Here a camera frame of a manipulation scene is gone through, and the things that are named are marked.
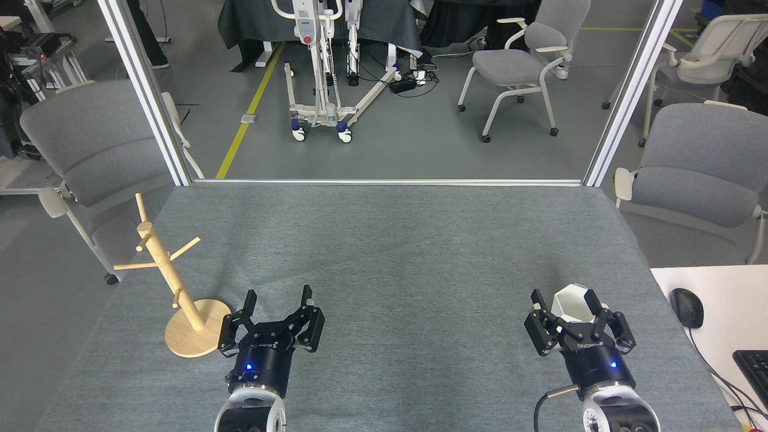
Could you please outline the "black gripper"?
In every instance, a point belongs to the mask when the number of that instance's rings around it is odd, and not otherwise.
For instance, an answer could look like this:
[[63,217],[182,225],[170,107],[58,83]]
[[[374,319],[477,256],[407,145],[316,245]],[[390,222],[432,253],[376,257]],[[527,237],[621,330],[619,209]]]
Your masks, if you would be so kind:
[[255,290],[249,289],[244,305],[223,317],[218,350],[225,358],[236,355],[235,337],[239,326],[247,333],[238,344],[234,368],[227,375],[228,391],[242,386],[266,386],[278,394],[286,394],[290,377],[294,344],[310,353],[318,350],[325,317],[312,299],[310,285],[304,285],[300,307],[283,323],[256,323],[251,320],[257,303]]
[[[534,289],[530,300],[533,308],[524,320],[524,326],[537,354],[547,356],[559,342],[568,374],[573,385],[578,385],[579,397],[587,396],[595,386],[611,386],[616,382],[635,388],[636,382],[622,353],[633,350],[636,342],[622,312],[612,312],[604,307],[595,290],[587,289],[584,300],[595,320],[593,324],[570,324],[576,335],[583,335],[579,340],[565,331],[560,333],[557,330],[558,327],[568,326],[568,323],[550,312],[540,290]],[[606,325],[611,328],[613,339],[604,333]]]

